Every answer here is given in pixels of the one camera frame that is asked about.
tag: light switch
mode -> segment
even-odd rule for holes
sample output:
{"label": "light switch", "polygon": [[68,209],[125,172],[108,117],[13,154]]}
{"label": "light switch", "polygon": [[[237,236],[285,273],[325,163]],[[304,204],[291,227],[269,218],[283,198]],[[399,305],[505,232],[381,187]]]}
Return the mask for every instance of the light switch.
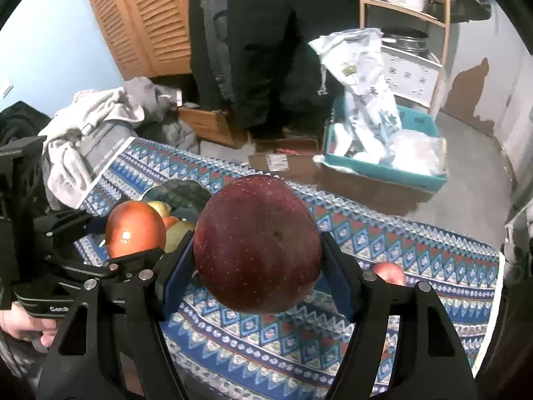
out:
{"label": "light switch", "polygon": [[6,97],[12,88],[13,85],[8,77],[0,79],[0,93],[2,93],[2,97]]}

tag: human hand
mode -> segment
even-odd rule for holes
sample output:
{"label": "human hand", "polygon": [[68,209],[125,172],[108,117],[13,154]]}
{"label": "human hand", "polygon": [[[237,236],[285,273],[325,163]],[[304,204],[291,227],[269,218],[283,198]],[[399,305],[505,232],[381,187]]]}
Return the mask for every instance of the human hand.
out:
{"label": "human hand", "polygon": [[11,304],[11,310],[0,311],[0,329],[17,340],[31,341],[31,332],[42,332],[41,344],[50,347],[57,327],[55,320],[31,317],[18,302]]}

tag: person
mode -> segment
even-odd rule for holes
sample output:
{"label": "person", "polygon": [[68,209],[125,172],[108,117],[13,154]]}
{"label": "person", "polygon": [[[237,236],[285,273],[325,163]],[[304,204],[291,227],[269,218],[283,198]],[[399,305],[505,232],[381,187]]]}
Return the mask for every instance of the person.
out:
{"label": "person", "polygon": [[0,310],[0,364],[5,364],[0,365],[0,380],[6,398],[35,395],[46,353],[36,350],[31,341],[40,335],[41,345],[48,348],[56,333],[55,320],[31,317],[18,302],[10,310]]}

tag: yellow apple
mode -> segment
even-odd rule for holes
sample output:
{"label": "yellow apple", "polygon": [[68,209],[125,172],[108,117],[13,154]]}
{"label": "yellow apple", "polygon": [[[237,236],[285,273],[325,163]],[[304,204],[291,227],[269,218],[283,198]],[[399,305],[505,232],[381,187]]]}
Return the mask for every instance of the yellow apple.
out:
{"label": "yellow apple", "polygon": [[170,215],[170,212],[172,210],[171,206],[164,201],[149,201],[148,205],[153,207],[157,213],[161,216],[161,218],[164,218],[166,216]]}
{"label": "yellow apple", "polygon": [[167,242],[165,245],[165,253],[171,253],[181,242],[183,236],[189,231],[194,230],[196,227],[195,224],[188,221],[180,221],[174,224],[167,230]]}

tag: blue wall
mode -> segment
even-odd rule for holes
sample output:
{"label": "blue wall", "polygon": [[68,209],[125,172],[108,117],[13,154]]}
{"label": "blue wall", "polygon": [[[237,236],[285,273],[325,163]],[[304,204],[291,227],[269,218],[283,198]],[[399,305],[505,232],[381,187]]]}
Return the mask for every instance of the blue wall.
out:
{"label": "blue wall", "polygon": [[0,30],[0,110],[25,101],[52,116],[85,89],[123,83],[89,0],[22,0]]}

